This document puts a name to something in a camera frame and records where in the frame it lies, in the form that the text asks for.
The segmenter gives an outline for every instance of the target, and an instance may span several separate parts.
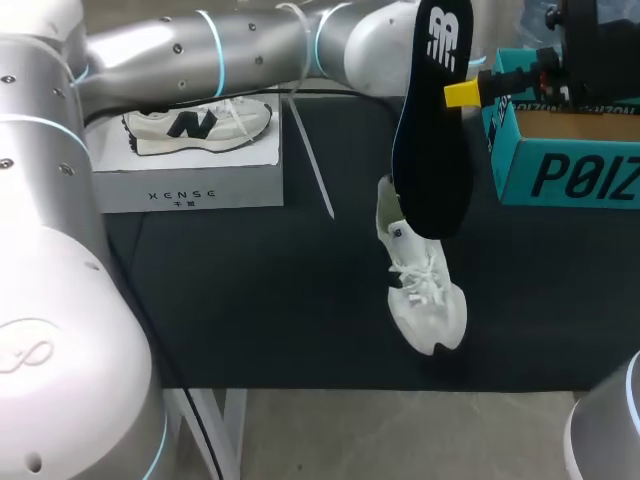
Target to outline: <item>gray floor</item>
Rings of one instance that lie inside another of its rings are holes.
[[[90,33],[196,8],[220,11],[235,6],[233,0],[215,4],[84,0],[84,4]],[[573,403],[570,393],[252,391],[243,476],[245,480],[565,479],[562,429]]]

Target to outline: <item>shoelace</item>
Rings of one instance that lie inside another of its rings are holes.
[[[243,103],[244,99],[242,97],[235,97],[234,101],[236,103],[241,104]],[[240,131],[244,134],[245,137],[247,137],[248,140],[253,142],[253,137],[249,135],[247,128],[244,126],[244,123],[242,123],[242,119],[240,118],[240,115],[238,114],[236,107],[233,105],[232,100],[222,100],[214,103],[213,105],[209,105],[206,108],[207,109],[210,108],[211,110],[214,111],[214,113],[229,112],[233,117],[233,119],[236,121],[236,124],[238,125],[238,128],[240,129]]]
[[[420,302],[422,305],[430,301],[436,305],[444,305],[444,289],[438,285],[435,257],[430,256],[424,267],[409,267],[394,262],[392,269],[400,273],[402,290],[407,292],[410,301]]]

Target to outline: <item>white sneaker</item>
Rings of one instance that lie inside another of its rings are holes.
[[[464,293],[451,283],[440,241],[418,236],[404,220],[389,177],[378,184],[376,227],[392,263],[389,309],[404,337],[425,355],[436,343],[457,348],[467,327]]]
[[[266,103],[236,97],[166,112],[131,112],[122,117],[122,123],[138,155],[187,148],[222,153],[255,141],[269,126],[271,115]]]

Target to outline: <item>cardboard box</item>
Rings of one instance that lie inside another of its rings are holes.
[[[121,116],[91,125],[85,133],[102,212],[283,205],[280,100],[259,99],[273,109],[268,130],[226,153],[190,149],[140,157],[129,147]]]
[[[501,49],[494,71],[527,71],[535,60],[533,50]],[[501,202],[640,208],[637,99],[578,114],[550,110],[535,103],[533,91],[502,97],[483,110]]]

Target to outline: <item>dark table surface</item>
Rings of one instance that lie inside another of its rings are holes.
[[[107,216],[188,386],[586,390],[640,347],[640,212],[501,205],[475,118],[472,204],[443,242],[467,333],[453,352],[414,352],[387,309],[375,234],[392,122],[365,99],[297,104],[335,220],[287,111],[284,207]]]

